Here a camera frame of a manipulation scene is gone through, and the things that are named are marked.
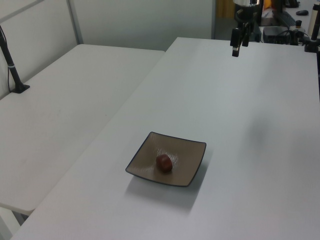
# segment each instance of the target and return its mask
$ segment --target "table surface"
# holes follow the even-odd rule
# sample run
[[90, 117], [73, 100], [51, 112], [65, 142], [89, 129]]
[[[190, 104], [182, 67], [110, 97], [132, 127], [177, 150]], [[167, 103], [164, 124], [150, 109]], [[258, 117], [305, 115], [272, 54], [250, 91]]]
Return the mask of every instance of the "table surface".
[[[229, 45], [177, 38], [13, 240], [319, 239], [316, 55]], [[207, 143], [189, 187], [125, 171], [151, 131]]]
[[0, 101], [0, 207], [29, 215], [162, 51], [78, 45]]

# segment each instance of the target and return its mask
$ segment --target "square plate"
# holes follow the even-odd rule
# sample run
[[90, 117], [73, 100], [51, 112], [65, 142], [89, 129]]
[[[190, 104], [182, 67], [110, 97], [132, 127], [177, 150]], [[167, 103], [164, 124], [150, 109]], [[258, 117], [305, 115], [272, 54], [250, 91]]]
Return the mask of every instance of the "square plate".
[[[159, 184], [187, 187], [198, 171], [206, 146], [205, 142], [150, 132], [125, 171]], [[170, 172], [163, 173], [156, 166], [156, 157], [162, 154], [172, 161]]]

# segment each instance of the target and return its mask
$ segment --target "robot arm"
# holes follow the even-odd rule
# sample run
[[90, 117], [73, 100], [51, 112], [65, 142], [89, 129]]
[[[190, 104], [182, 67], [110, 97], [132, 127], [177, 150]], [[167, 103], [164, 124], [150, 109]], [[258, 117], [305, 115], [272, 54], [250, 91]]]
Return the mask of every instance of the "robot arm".
[[235, 3], [234, 19], [237, 21], [238, 27], [232, 30], [230, 46], [232, 46], [232, 56], [238, 57], [240, 46], [247, 47], [249, 45], [250, 35], [261, 10], [261, 1], [233, 0], [233, 2]]

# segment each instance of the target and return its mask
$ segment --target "computer mouse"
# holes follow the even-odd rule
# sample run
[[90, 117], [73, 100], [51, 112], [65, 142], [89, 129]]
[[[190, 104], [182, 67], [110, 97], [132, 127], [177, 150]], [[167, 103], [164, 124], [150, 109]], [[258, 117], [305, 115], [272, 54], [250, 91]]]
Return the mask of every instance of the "computer mouse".
[[301, 11], [297, 11], [296, 14], [298, 16], [307, 16], [307, 15], [309, 15], [309, 12], [308, 12], [308, 10], [301, 10]]

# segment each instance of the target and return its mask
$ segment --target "red object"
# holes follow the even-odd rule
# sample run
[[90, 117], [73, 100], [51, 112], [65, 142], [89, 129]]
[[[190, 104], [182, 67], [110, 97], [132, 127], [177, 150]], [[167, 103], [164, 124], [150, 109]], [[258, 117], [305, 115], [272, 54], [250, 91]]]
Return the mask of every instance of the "red object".
[[155, 159], [156, 166], [164, 173], [170, 172], [172, 170], [172, 161], [167, 154], [162, 154]]

